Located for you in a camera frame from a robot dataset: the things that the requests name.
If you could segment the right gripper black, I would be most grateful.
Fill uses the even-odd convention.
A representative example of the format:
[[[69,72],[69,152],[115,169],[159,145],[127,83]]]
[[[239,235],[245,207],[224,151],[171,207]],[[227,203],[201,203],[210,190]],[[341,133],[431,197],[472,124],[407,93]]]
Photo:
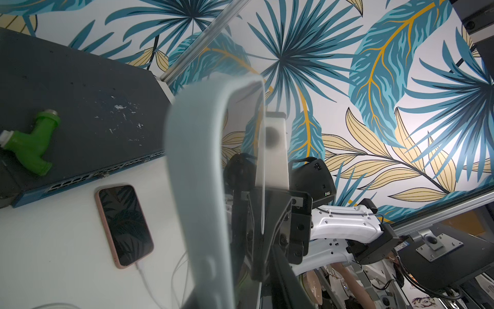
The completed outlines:
[[[310,242],[311,196],[255,184],[255,160],[250,154],[235,154],[223,170],[236,282],[246,275],[255,281],[268,279],[274,247],[289,264],[300,265]]]

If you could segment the phone with light blue case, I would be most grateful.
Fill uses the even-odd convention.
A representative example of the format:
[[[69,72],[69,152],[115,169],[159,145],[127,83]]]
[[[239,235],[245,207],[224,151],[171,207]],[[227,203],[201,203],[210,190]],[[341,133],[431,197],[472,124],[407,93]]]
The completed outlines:
[[[235,307],[221,141],[228,105],[251,94],[264,101],[259,75],[196,82],[175,96],[166,116],[165,159],[199,308]]]

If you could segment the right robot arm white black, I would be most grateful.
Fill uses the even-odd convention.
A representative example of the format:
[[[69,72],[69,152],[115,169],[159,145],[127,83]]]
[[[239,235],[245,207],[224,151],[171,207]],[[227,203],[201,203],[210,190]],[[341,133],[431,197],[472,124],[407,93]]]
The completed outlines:
[[[278,278],[275,268],[302,274],[325,264],[382,260],[399,239],[372,200],[335,207],[336,187],[325,163],[315,157],[288,164],[289,188],[262,188],[255,157],[236,154],[227,163],[225,189],[232,228],[235,282],[265,283]]]

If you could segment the phone with pink case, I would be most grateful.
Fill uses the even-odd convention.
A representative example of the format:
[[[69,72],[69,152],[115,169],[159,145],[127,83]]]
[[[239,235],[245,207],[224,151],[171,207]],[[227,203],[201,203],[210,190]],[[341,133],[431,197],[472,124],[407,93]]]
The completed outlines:
[[[118,269],[126,269],[154,251],[151,231],[132,185],[103,187],[95,193],[95,200]]]

